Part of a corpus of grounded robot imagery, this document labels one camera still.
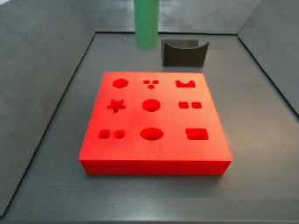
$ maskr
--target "black block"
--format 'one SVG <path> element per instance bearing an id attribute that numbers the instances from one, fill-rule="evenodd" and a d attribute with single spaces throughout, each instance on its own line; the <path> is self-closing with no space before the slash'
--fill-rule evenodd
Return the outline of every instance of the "black block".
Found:
<path id="1" fill-rule="evenodd" d="M 203 67 L 210 42 L 199 46 L 198 39 L 163 39 L 165 67 Z"/>

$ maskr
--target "green cylinder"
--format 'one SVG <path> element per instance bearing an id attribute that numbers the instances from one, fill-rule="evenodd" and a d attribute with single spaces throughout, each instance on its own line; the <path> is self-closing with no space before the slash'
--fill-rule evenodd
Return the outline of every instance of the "green cylinder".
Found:
<path id="1" fill-rule="evenodd" d="M 135 43 L 141 49 L 158 45 L 159 0 L 135 0 Z"/>

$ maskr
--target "star-shaped hole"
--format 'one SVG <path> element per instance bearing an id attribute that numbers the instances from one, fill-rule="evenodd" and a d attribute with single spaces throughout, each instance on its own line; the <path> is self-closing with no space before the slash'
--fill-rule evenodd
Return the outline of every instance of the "star-shaped hole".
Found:
<path id="1" fill-rule="evenodd" d="M 125 100 L 122 101 L 115 101 L 111 100 L 111 104 L 107 106 L 107 109 L 113 109 L 114 113 L 117 113 L 121 109 L 126 109 L 127 106 L 125 105 Z"/>

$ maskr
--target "circular hole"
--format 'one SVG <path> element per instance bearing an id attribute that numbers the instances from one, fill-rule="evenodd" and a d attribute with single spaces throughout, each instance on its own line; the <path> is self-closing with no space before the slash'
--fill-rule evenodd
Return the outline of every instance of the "circular hole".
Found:
<path id="1" fill-rule="evenodd" d="M 143 109 L 149 112 L 155 112 L 162 107 L 158 100 L 150 99 L 143 102 Z"/>
<path id="2" fill-rule="evenodd" d="M 102 139 L 107 139 L 107 138 L 110 138 L 110 130 L 109 130 L 109 129 L 103 129 L 103 130 L 98 133 L 98 138 L 102 138 Z"/>
<path id="3" fill-rule="evenodd" d="M 123 138 L 126 136 L 126 132 L 121 129 L 121 130 L 118 130 L 117 131 L 117 133 L 115 133 L 115 138 L 117 139 L 121 139 L 121 138 Z"/>
<path id="4" fill-rule="evenodd" d="M 141 136 L 143 139 L 154 141 L 161 139 L 165 136 L 165 133 L 157 128 L 149 128 L 142 130 Z"/>

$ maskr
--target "red foam block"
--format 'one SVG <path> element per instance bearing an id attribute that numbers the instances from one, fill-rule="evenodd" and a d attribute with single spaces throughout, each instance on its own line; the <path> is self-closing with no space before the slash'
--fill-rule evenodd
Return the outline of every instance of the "red foam block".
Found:
<path id="1" fill-rule="evenodd" d="M 87 174 L 222 175 L 230 146 L 202 73 L 106 73 L 79 161 Z"/>

